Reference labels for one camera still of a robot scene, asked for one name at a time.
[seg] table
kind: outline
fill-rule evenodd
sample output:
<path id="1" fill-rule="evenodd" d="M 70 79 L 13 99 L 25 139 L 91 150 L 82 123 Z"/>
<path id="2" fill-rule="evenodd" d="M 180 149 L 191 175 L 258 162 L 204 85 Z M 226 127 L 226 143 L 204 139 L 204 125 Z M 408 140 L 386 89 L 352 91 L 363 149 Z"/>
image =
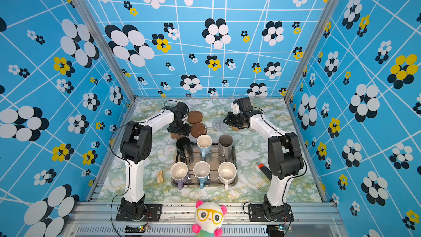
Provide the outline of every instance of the table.
<path id="1" fill-rule="evenodd" d="M 136 106 L 133 121 L 141 121 L 158 112 L 163 108 L 167 99 L 164 98 L 141 98 Z M 150 163 L 145 166 L 143 187 L 146 202 L 196 202 L 198 200 L 216 202 L 263 202 L 263 197 L 269 189 L 270 181 L 259 169 L 260 163 L 267 164 L 267 141 L 256 131 L 243 129 L 234 131 L 230 127 L 224 132 L 218 132 L 212 128 L 215 118 L 224 118 L 231 109 L 233 98 L 178 98 L 187 104 L 190 111 L 200 111 L 203 114 L 201 123 L 208 127 L 208 135 L 214 141 L 222 134 L 229 134 L 234 138 L 234 146 L 237 158 L 238 182 L 229 187 L 184 187 L 179 190 L 171 185 L 170 169 L 176 152 L 176 140 L 166 127 L 161 128 L 152 136 L 152 152 L 149 156 Z M 295 132 L 287 105 L 282 98 L 252 98 L 253 106 L 262 108 L 265 116 L 274 125 L 286 132 Z M 156 173 L 162 170 L 164 182 L 158 184 Z M 116 194 L 125 192 L 125 165 L 118 158 L 113 160 L 108 176 L 103 184 L 97 201 L 111 202 Z M 115 198 L 119 203 L 121 196 Z M 288 202 L 314 203 L 322 202 L 318 193 L 311 171 L 292 181 L 287 195 Z"/>

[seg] brown round coaster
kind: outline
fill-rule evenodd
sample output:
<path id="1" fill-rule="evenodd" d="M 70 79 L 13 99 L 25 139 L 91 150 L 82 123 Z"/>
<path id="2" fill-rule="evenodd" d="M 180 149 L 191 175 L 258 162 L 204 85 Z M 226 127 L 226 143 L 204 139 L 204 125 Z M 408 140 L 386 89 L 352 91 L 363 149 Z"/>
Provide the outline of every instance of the brown round coaster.
<path id="1" fill-rule="evenodd" d="M 206 127 L 206 125 L 202 123 L 197 123 L 192 126 L 190 134 L 192 134 L 193 137 L 198 138 L 201 135 L 205 135 L 207 132 L 208 128 Z"/>
<path id="2" fill-rule="evenodd" d="M 179 135 L 179 134 L 175 134 L 175 133 L 171 133 L 171 138 L 172 139 L 180 139 L 182 137 L 185 137 L 184 135 Z"/>
<path id="3" fill-rule="evenodd" d="M 203 115 L 201 112 L 191 111 L 189 113 L 189 116 L 187 117 L 187 122 L 189 122 L 190 124 L 196 124 L 202 121 L 202 119 L 203 119 Z"/>

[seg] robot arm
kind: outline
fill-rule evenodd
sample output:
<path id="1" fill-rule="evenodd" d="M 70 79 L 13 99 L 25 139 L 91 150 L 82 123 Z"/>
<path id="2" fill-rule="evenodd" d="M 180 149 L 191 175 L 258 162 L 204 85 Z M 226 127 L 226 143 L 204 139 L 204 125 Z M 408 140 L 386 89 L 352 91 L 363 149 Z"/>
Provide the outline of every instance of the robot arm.
<path id="1" fill-rule="evenodd" d="M 169 124 L 169 132 L 188 136 L 191 126 L 182 120 L 188 111 L 185 103 L 178 102 L 175 107 L 165 106 L 160 113 L 144 121 L 127 124 L 120 144 L 122 158 L 126 160 L 126 193 L 121 199 L 120 217 L 137 220 L 144 216 L 143 171 L 151 153 L 152 134 Z"/>
<path id="2" fill-rule="evenodd" d="M 266 218 L 277 220 L 286 208 L 286 196 L 292 179 L 304 165 L 297 135 L 274 126 L 260 110 L 254 110 L 249 97 L 234 100 L 231 107 L 233 112 L 228 112 L 224 119 L 225 124 L 239 129 L 255 129 L 268 140 L 268 162 L 272 179 L 263 207 Z M 283 153 L 283 147 L 289 149 L 289 152 Z"/>

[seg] plush toy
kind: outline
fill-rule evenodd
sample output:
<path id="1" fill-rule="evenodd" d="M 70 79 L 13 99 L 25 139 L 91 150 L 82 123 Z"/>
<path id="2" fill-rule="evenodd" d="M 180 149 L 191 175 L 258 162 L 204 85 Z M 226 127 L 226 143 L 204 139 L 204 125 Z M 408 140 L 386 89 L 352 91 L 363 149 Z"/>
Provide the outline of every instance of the plush toy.
<path id="1" fill-rule="evenodd" d="M 222 223 L 224 215 L 227 213 L 225 206 L 219 206 L 215 202 L 196 203 L 196 213 L 194 215 L 195 225 L 192 231 L 197 233 L 197 237 L 219 237 L 222 235 Z"/>

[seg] metal tray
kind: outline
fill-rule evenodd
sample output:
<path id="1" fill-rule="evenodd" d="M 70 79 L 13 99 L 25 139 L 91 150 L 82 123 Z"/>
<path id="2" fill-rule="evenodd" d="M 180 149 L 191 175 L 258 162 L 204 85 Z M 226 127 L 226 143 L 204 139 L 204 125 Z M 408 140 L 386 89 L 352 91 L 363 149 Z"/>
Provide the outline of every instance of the metal tray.
<path id="1" fill-rule="evenodd" d="M 202 153 L 200 153 L 199 151 L 199 147 L 197 143 L 192 142 L 193 154 L 190 157 L 186 158 L 186 165 L 189 168 L 189 174 L 188 174 L 189 180 L 184 184 L 184 187 L 200 187 L 199 180 L 194 176 L 193 167 L 195 166 L 197 162 L 202 161 L 202 160 L 208 162 L 210 166 L 210 175 L 209 175 L 209 179 L 205 181 L 205 187 L 207 186 L 223 187 L 224 186 L 224 184 L 221 183 L 218 178 L 218 167 L 224 161 L 230 161 L 234 164 L 235 167 L 237 167 L 237 161 L 235 159 L 235 147 L 232 146 L 232 155 L 228 157 L 228 159 L 225 159 L 225 157 L 219 155 L 218 148 L 219 148 L 218 142 L 213 142 L 212 150 L 208 154 L 206 154 L 205 158 L 203 158 Z M 181 162 L 181 160 L 180 160 L 180 154 L 176 150 L 176 154 L 174 157 L 174 164 L 177 162 Z M 235 184 L 237 184 L 237 181 L 238 181 L 238 171 L 237 171 L 237 175 L 235 176 L 234 181 L 231 182 L 229 185 L 234 186 Z M 171 184 L 175 187 L 178 187 L 178 185 L 174 183 L 173 179 L 171 179 Z"/>

